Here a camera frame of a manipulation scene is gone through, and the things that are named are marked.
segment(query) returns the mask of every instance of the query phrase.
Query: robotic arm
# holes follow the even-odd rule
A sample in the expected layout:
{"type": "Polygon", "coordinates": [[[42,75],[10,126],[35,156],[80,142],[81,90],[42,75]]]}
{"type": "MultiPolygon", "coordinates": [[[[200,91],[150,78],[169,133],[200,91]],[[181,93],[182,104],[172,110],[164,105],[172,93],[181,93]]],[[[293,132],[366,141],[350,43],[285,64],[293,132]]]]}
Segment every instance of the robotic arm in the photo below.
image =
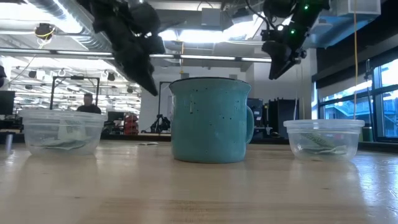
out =
{"type": "Polygon", "coordinates": [[[116,62],[131,81],[157,95],[150,54],[164,54],[158,36],[160,19],[148,3],[129,6],[116,0],[78,0],[94,16],[95,32],[104,32],[112,43],[116,62]]]}
{"type": "MultiPolygon", "coordinates": [[[[112,43],[115,60],[132,81],[154,96],[157,95],[150,54],[164,54],[164,43],[158,33],[160,19],[148,3],[129,6],[118,0],[77,0],[94,16],[95,32],[105,32],[112,43]]],[[[258,15],[245,0],[248,8],[258,15]]],[[[305,58],[302,48],[320,12],[329,9],[329,0],[265,0],[263,11],[267,29],[261,32],[262,50],[271,56],[271,80],[305,58]],[[275,17],[288,18],[289,25],[272,23],[275,17]]]]}
{"type": "Polygon", "coordinates": [[[261,32],[262,51],[271,56],[271,71],[269,79],[275,80],[287,70],[299,63],[300,58],[305,58],[307,52],[302,48],[309,31],[318,19],[322,10],[329,10],[329,0],[265,0],[263,17],[267,30],[261,32]],[[286,26],[274,26],[272,19],[275,17],[288,18],[290,23],[286,26]]]}

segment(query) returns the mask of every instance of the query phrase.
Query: desk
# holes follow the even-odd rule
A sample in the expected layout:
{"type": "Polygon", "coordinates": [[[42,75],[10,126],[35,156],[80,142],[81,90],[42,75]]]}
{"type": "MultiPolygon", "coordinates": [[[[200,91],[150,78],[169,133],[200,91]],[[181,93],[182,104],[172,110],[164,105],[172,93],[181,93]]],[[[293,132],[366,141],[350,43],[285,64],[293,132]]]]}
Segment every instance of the desk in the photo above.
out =
{"type": "Polygon", "coordinates": [[[171,136],[170,133],[138,133],[139,136],[171,136]]]}
{"type": "Polygon", "coordinates": [[[172,159],[170,143],[102,141],[96,156],[0,155],[7,224],[398,223],[398,157],[300,162],[288,146],[250,145],[244,162],[172,159]]]}

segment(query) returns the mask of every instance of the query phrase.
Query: speckled enamel mug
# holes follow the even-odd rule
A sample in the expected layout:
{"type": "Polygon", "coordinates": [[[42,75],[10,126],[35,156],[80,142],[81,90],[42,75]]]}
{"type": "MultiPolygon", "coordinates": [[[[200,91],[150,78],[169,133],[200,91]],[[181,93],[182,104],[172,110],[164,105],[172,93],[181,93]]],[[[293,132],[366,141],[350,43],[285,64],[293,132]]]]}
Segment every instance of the speckled enamel mug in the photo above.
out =
{"type": "Polygon", "coordinates": [[[170,84],[173,93],[172,152],[187,162],[244,159],[254,131],[246,101],[251,86],[230,78],[200,77],[170,84]]]}

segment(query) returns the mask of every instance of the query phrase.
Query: exposed ductwork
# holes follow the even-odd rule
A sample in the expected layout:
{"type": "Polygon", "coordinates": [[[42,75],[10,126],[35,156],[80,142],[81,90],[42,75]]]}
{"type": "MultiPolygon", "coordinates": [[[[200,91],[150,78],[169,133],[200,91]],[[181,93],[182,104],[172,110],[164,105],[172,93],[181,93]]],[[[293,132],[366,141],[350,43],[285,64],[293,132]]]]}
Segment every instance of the exposed ductwork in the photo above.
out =
{"type": "Polygon", "coordinates": [[[65,27],[74,25],[80,26],[81,31],[79,34],[83,36],[72,37],[81,43],[88,50],[95,51],[111,51],[111,42],[103,34],[95,34],[92,31],[93,16],[81,7],[74,0],[28,0],[29,3],[43,10],[46,13],[53,15],[59,21],[65,23],[65,27]]]}

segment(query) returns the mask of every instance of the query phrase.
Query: yellow cable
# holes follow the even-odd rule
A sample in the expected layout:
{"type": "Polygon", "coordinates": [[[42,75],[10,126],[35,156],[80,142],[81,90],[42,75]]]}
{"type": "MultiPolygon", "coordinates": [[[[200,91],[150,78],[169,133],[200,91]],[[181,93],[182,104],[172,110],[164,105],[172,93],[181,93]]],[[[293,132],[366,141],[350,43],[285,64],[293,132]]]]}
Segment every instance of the yellow cable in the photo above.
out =
{"type": "Polygon", "coordinates": [[[355,91],[354,91],[354,116],[356,119],[356,85],[358,84],[358,42],[356,36],[356,1],[354,0],[354,57],[355,57],[355,91]]]}
{"type": "MultiPolygon", "coordinates": [[[[181,44],[181,54],[183,55],[184,54],[184,42],[182,41],[182,44],[181,44]]],[[[183,59],[181,59],[181,71],[180,71],[180,74],[182,74],[182,73],[184,73],[184,71],[182,70],[182,67],[183,67],[183,64],[184,63],[184,60],[183,59]]]]}

